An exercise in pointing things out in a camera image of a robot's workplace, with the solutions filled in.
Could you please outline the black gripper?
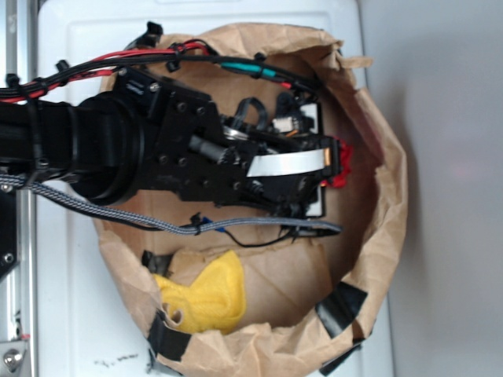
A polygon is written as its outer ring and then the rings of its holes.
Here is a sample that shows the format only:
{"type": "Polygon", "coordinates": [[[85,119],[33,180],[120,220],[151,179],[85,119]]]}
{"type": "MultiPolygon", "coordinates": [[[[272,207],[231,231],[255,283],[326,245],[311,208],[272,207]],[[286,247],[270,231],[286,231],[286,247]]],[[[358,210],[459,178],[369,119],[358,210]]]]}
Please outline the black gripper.
{"type": "Polygon", "coordinates": [[[280,93],[269,116],[257,97],[222,115],[210,95],[176,80],[159,84],[160,176],[183,201],[251,207],[285,218],[325,213],[323,184],[334,177],[334,140],[318,102],[280,93]]]}

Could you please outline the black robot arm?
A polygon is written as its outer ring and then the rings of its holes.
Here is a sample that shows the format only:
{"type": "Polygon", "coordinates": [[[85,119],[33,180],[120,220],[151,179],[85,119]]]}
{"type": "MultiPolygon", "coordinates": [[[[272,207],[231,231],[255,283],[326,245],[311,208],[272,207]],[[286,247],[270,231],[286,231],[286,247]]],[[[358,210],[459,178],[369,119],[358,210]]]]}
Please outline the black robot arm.
{"type": "Polygon", "coordinates": [[[342,167],[319,105],[282,93],[275,119],[261,111],[246,123],[258,103],[249,97],[222,115],[206,93],[124,68],[111,90],[77,106],[2,104],[1,165],[28,181],[66,181],[98,205],[154,190],[281,217],[322,214],[321,187],[342,167]]]}

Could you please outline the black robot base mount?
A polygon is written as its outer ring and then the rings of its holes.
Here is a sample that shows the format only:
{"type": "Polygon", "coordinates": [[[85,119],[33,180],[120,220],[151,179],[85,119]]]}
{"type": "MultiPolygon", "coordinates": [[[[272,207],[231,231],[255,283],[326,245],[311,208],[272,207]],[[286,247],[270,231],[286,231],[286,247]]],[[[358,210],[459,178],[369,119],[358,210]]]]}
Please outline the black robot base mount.
{"type": "Polygon", "coordinates": [[[1,281],[3,281],[19,264],[15,191],[1,191],[0,221],[1,281]]]}

